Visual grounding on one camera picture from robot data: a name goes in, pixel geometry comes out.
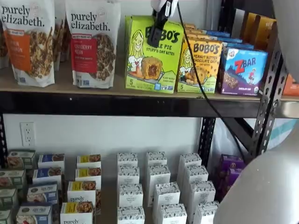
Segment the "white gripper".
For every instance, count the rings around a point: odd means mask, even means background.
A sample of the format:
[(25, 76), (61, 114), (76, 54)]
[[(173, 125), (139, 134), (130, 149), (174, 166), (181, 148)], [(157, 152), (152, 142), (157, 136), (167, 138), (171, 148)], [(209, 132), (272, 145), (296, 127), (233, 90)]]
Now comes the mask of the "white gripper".
[(162, 37), (164, 25), (171, 18), (177, 8), (178, 0), (152, 0), (153, 9), (152, 18), (154, 24), (151, 27), (148, 37), (148, 44), (152, 47), (158, 47)]

